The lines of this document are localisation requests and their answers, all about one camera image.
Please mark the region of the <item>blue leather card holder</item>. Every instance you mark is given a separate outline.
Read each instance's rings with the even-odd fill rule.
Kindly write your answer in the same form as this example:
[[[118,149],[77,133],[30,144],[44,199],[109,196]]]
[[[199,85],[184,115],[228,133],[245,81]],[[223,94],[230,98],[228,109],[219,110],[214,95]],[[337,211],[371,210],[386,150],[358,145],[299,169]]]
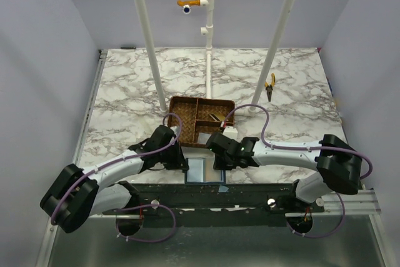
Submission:
[[[223,170],[214,169],[215,157],[187,158],[189,169],[184,173],[186,184],[224,184],[226,174]]]

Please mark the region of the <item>gold credit card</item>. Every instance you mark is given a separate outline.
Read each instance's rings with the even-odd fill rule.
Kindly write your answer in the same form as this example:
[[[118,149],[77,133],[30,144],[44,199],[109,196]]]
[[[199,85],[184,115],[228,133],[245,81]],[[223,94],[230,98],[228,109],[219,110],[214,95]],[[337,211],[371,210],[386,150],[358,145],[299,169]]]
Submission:
[[[220,122],[220,123],[227,122],[226,117],[225,117],[224,115],[222,115],[222,114],[211,113],[211,114],[209,114],[209,117],[210,117],[213,121],[217,121],[217,122]]]

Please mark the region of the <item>white diamond credit card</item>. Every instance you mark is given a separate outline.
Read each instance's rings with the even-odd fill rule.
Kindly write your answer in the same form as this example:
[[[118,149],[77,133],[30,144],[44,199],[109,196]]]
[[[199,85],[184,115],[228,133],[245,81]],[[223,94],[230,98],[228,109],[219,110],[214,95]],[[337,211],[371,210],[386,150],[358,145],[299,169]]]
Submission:
[[[208,133],[199,133],[197,143],[205,145],[210,137],[211,135]]]

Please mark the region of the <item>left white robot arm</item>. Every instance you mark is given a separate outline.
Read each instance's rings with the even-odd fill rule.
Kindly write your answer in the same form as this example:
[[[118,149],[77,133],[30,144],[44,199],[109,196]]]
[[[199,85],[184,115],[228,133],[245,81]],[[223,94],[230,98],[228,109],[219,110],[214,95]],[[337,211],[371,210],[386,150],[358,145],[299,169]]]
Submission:
[[[40,201],[40,208],[65,233],[81,227],[93,214],[119,208],[131,214],[138,208],[138,197],[120,180],[140,174],[156,164],[170,170],[188,170],[178,137],[181,128],[160,125],[150,138],[128,147],[104,163],[80,168],[65,166]]]

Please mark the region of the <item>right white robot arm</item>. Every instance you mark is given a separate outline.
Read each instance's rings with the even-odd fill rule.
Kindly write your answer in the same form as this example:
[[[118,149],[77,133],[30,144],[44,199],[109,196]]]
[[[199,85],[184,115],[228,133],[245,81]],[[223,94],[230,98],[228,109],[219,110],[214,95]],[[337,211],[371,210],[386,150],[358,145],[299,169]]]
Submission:
[[[292,184],[287,203],[296,212],[325,194],[355,195],[359,190],[362,157],[333,134],[308,143],[263,143],[255,137],[238,142],[216,132],[207,140],[206,148],[216,156],[216,169],[283,165],[314,171]]]

